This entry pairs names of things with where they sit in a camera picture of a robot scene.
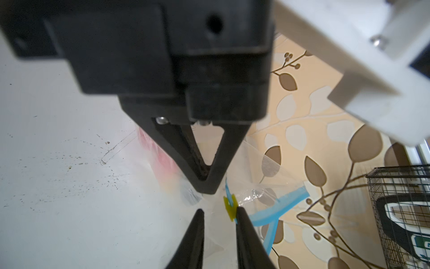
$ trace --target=brown leaf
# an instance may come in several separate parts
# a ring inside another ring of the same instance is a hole
[[[279,75],[279,82],[281,83],[282,88],[287,91],[295,91],[297,90],[297,84],[292,75],[287,73],[282,73]]]
[[[282,255],[278,258],[278,266],[279,269],[299,269],[297,264],[295,264],[292,259]]]
[[[330,258],[327,267],[328,269],[350,269],[346,262],[337,257]]]
[[[405,147],[399,143],[394,143],[387,149],[384,156],[384,166],[409,166],[408,156]]]
[[[308,156],[304,159],[304,172],[309,182],[314,186],[322,187],[327,182],[324,170]]]
[[[266,189],[264,189],[263,192],[261,192],[259,190],[253,190],[253,192],[254,192],[254,195],[257,196],[257,199],[261,203],[263,203],[269,207],[271,207],[275,204],[275,200],[277,199],[277,196],[271,188],[266,188]]]
[[[368,161],[382,151],[381,134],[367,125],[358,129],[348,145],[348,153],[355,163]]]
[[[267,229],[269,229],[269,224],[264,225],[261,228],[261,235],[263,236],[263,239],[266,238]],[[276,228],[276,234],[275,234],[275,240],[273,241],[274,244],[279,244],[284,239],[284,222],[281,220],[278,220],[278,227]]]
[[[301,212],[297,215],[297,218],[300,221],[312,226],[319,226],[326,222],[326,219],[324,219],[323,216],[311,211]]]
[[[281,147],[273,146],[268,149],[264,155],[279,164],[275,165],[267,157],[263,157],[263,161],[261,162],[261,170],[263,170],[263,175],[267,177],[273,177],[279,172],[279,169],[281,168]]]

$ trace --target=white surface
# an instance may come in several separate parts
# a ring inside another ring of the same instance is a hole
[[[365,28],[361,26],[374,25],[375,29],[381,29],[380,23],[387,18],[389,10],[384,5],[387,4],[382,0],[277,0],[276,28],[344,73],[328,96],[330,101],[402,144],[415,146],[430,136],[430,118],[422,116],[430,113],[427,104],[430,79],[405,61],[390,58],[371,44],[368,34],[363,34]],[[369,19],[376,14],[384,19]],[[416,35],[411,40],[411,49],[418,49],[418,43],[422,45],[424,40],[430,40],[430,31],[424,26],[413,32]],[[389,40],[388,46],[395,45],[393,42]],[[407,47],[410,58],[412,54]]]
[[[0,268],[163,268],[188,223],[118,100],[81,94],[64,61],[16,61],[2,37],[0,59]]]

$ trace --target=wire mesh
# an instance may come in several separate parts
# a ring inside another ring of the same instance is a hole
[[[430,165],[378,167],[368,175],[389,269],[430,269]]]

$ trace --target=white plastic part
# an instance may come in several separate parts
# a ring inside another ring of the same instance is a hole
[[[430,40],[425,16],[430,4],[397,2],[277,0],[274,12],[280,33],[344,73],[329,100],[402,144],[415,146],[430,136],[430,117],[425,116],[430,113],[430,79],[409,64]],[[363,4],[368,12],[360,17]],[[398,24],[407,40],[395,35]],[[386,51],[373,46],[371,33],[392,38]]]

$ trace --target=wire basket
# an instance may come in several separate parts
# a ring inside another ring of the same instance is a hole
[[[378,167],[366,178],[387,268],[430,269],[430,165]]]

